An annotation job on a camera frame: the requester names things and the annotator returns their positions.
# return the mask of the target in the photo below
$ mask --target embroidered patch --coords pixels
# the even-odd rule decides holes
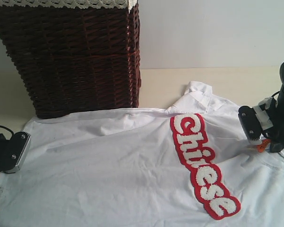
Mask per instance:
[[[178,115],[170,119],[170,126],[180,162],[191,172],[195,196],[207,213],[215,220],[237,214],[241,204],[221,183],[221,170],[211,163],[215,157],[214,150],[203,146],[208,137],[202,116]]]

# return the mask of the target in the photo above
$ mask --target beige table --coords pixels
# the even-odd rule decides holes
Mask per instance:
[[[142,70],[140,107],[169,107],[192,80],[211,85],[214,94],[238,105],[255,105],[281,87],[278,67]],[[0,73],[0,125],[17,132],[32,116],[34,109],[20,76]]]

